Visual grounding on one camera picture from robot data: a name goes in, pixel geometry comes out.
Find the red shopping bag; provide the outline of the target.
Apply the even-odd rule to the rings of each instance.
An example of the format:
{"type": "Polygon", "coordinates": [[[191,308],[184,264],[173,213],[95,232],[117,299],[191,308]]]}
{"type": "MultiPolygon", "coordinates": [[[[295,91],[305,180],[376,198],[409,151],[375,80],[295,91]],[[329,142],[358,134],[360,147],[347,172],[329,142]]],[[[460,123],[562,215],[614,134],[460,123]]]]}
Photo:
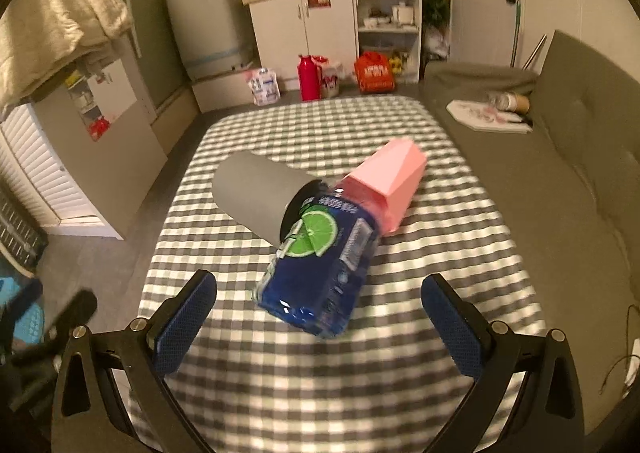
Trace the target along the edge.
{"type": "Polygon", "coordinates": [[[396,89],[390,62],[374,51],[365,51],[354,64],[359,90],[362,94],[386,94],[396,89]]]}

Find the white kitchen cabinet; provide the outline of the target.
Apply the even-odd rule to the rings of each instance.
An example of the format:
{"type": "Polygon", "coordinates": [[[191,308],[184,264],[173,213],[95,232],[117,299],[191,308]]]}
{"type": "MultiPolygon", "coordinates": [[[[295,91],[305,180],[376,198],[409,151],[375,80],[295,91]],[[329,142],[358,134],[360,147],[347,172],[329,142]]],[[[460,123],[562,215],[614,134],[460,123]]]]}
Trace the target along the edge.
{"type": "Polygon", "coordinates": [[[286,90],[299,88],[301,56],[322,56],[355,80],[358,58],[356,0],[242,0],[250,8],[260,65],[276,72],[286,90]]]}

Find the white detergent refill pouch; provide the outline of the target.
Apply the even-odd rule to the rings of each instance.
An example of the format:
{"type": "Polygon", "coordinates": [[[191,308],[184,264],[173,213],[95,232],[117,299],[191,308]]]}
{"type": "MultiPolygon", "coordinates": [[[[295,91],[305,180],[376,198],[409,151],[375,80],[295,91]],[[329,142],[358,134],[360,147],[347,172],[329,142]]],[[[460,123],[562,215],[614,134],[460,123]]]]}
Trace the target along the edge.
{"type": "Polygon", "coordinates": [[[248,71],[246,83],[255,106],[270,106],[281,99],[278,77],[273,70],[260,68],[248,71]]]}

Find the white washing machine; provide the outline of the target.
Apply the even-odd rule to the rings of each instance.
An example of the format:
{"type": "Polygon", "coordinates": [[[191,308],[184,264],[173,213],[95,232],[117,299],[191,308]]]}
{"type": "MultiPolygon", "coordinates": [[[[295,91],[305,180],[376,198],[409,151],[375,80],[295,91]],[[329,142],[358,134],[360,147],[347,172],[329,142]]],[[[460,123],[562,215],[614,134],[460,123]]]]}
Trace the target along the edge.
{"type": "Polygon", "coordinates": [[[166,0],[166,4],[190,80],[239,71],[252,63],[253,24],[242,0],[166,0]]]}

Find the grey cylindrical cup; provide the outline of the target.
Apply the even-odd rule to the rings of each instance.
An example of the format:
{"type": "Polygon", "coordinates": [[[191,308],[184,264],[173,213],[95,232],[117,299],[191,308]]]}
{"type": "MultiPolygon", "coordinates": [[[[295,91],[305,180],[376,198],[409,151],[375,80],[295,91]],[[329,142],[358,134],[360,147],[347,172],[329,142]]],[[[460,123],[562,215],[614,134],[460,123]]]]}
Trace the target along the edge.
{"type": "Polygon", "coordinates": [[[284,241],[303,204],[323,187],[321,179],[302,169],[248,151],[228,156],[212,179],[218,208],[274,247],[284,241]]]}

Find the red thermos jug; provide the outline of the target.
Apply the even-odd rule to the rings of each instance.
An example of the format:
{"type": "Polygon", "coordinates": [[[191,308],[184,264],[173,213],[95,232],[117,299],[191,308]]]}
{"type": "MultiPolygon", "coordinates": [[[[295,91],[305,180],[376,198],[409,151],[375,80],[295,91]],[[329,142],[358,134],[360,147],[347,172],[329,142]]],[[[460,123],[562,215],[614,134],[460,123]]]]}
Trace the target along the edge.
{"type": "Polygon", "coordinates": [[[322,98],[322,64],[326,58],[321,56],[299,56],[297,75],[300,96],[304,102],[322,98]]]}

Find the beige quilted jacket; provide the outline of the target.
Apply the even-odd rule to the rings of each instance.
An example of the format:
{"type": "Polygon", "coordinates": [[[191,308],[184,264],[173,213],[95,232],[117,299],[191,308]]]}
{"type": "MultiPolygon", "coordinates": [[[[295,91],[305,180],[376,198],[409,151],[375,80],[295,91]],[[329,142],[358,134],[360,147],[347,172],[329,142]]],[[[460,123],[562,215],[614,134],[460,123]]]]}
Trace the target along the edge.
{"type": "Polygon", "coordinates": [[[1,106],[131,28],[123,0],[11,0],[1,16],[1,106]]]}

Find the white printed board on sofa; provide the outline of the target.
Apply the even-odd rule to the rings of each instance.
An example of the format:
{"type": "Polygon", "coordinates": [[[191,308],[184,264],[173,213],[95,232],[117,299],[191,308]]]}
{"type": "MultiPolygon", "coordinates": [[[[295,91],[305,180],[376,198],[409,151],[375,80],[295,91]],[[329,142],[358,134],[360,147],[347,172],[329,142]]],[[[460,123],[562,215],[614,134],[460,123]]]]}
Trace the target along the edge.
{"type": "Polygon", "coordinates": [[[499,111],[488,103],[452,100],[447,104],[446,111],[458,123],[477,132],[529,134],[533,131],[520,115],[499,111]]]}

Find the pink faceted cup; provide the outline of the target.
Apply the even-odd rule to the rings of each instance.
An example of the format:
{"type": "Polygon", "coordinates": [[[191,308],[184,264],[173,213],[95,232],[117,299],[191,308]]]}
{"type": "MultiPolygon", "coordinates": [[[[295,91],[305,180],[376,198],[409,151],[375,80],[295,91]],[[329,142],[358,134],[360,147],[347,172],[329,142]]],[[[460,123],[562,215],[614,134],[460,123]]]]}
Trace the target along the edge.
{"type": "Polygon", "coordinates": [[[366,158],[346,175],[346,184],[370,193],[378,209],[383,235],[397,231],[419,187],[427,157],[411,139],[396,138],[366,158]]]}

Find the grey white checkered tablecloth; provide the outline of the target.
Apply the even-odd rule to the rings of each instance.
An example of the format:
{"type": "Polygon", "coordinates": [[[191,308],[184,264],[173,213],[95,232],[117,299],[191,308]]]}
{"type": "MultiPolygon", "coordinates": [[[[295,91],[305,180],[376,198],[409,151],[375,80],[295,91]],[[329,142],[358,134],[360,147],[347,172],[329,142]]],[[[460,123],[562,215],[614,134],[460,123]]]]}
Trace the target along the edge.
{"type": "Polygon", "coordinates": [[[166,381],[217,452],[424,450],[472,384],[423,309],[432,273],[486,319],[546,332],[497,206],[444,128],[404,96],[276,106],[210,126],[160,231],[140,314],[149,317],[201,269],[216,277],[216,303],[166,381]],[[394,139],[416,143],[426,168],[399,229],[373,254],[363,230],[338,241],[318,314],[336,317],[341,333],[314,336],[260,308],[254,294],[276,252],[216,204],[219,164],[248,151],[334,182],[394,139]]]}

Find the grey fabric sofa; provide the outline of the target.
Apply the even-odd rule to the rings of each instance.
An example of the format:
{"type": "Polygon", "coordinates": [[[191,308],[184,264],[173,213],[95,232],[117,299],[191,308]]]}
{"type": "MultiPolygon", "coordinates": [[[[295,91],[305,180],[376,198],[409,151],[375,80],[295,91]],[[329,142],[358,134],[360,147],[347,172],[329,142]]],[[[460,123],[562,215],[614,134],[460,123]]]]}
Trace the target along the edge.
{"type": "Polygon", "coordinates": [[[585,424],[622,395],[623,356],[639,333],[639,85],[609,58],[556,32],[539,72],[435,62],[421,100],[496,203],[544,313],[577,367],[585,424]],[[527,135],[479,132],[448,111],[491,91],[526,96],[527,135]]]}

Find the blue plastic bottle cup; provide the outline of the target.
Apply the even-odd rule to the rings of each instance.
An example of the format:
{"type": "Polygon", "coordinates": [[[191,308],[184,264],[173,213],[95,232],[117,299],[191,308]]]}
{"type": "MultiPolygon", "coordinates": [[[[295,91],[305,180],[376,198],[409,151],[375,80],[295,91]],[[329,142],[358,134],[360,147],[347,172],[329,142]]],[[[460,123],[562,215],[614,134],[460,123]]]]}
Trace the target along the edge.
{"type": "Polygon", "coordinates": [[[382,233],[370,193],[345,182],[302,210],[254,291],[257,306],[321,338],[342,334],[382,233]]]}

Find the white open shelf unit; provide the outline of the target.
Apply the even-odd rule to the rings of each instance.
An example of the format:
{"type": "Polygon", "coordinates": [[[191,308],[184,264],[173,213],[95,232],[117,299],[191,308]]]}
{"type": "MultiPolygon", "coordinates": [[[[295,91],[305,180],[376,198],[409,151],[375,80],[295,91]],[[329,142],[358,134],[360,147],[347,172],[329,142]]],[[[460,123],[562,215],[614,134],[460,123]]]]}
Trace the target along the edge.
{"type": "Polygon", "coordinates": [[[359,53],[385,56],[399,83],[420,80],[422,0],[356,0],[359,53]]]}

